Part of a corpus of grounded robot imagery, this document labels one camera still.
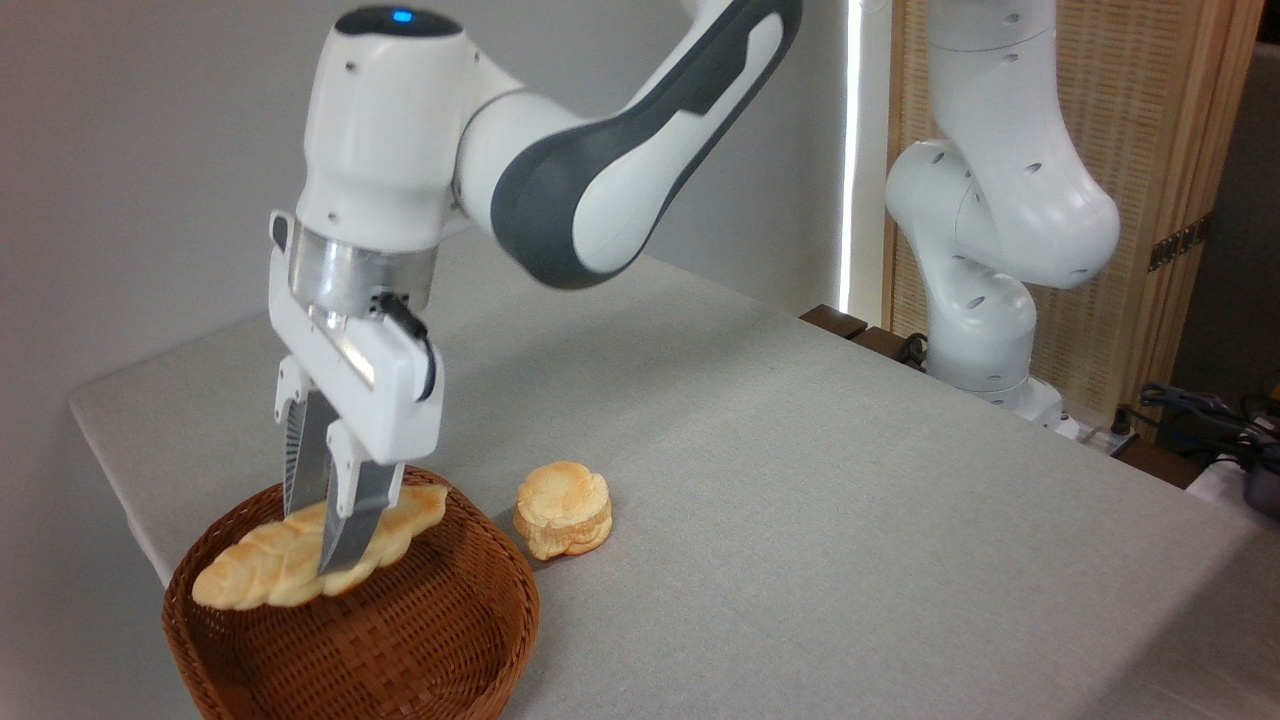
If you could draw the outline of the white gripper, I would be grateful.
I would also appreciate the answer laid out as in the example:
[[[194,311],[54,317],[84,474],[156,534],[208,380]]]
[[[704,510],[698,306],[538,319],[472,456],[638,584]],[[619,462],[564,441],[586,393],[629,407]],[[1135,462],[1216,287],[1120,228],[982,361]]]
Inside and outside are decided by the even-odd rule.
[[[443,357],[388,314],[332,319],[306,306],[288,286],[288,252],[301,228],[274,211],[269,232],[269,316],[289,351],[275,395],[285,430],[283,509],[291,515],[326,497],[324,577],[360,562],[383,511],[398,503],[403,462],[435,450]]]

